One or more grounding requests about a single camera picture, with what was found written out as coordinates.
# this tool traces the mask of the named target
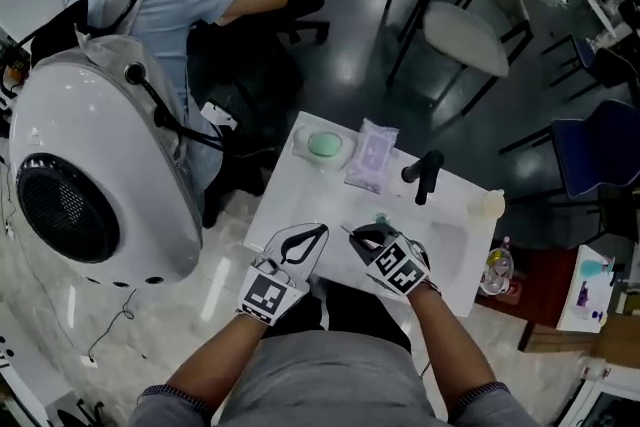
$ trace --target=green soap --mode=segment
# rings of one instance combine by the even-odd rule
[[[319,157],[333,157],[341,146],[342,139],[331,132],[316,132],[309,137],[309,151]]]

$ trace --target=white floor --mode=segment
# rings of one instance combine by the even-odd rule
[[[1,178],[6,183],[4,167]],[[131,290],[94,285],[77,276],[33,234],[19,211],[11,215],[6,185],[2,189],[4,217],[10,216],[16,236],[0,237],[0,298],[85,400],[101,400],[107,414],[124,425],[144,388],[164,382],[233,317],[254,257],[242,240],[258,200],[237,193],[216,226],[205,232],[195,272],[178,284],[138,291],[130,303],[135,318],[116,321],[93,350],[98,368],[87,368],[80,356],[104,332]],[[71,286],[76,289],[75,311],[69,308]],[[416,370],[422,372],[428,357],[416,318],[408,307],[390,303],[389,311],[412,341]],[[462,321],[498,378],[539,422],[550,421],[578,378],[580,354],[519,353],[516,346],[525,322],[480,306]],[[446,419],[431,369],[425,373],[425,386],[438,416]]]

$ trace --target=speaker grille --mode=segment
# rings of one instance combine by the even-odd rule
[[[113,255],[120,239],[116,216],[78,168],[53,155],[32,155],[18,170],[17,188],[27,221],[52,249],[83,263]]]

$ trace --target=glove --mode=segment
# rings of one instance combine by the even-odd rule
[[[309,277],[328,238],[324,224],[300,224],[276,233],[249,267],[238,311],[273,326],[309,293]]]
[[[422,244],[386,223],[368,224],[349,235],[349,243],[367,266],[367,276],[387,290],[407,295],[420,283],[436,292],[429,257]]]

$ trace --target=gray shirt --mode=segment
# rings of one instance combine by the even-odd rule
[[[480,394],[457,427],[536,427],[504,390]],[[169,392],[143,396],[130,427],[203,427],[206,413]],[[413,360],[401,347],[366,335],[307,331],[260,344],[234,388],[227,427],[446,426],[435,418]]]

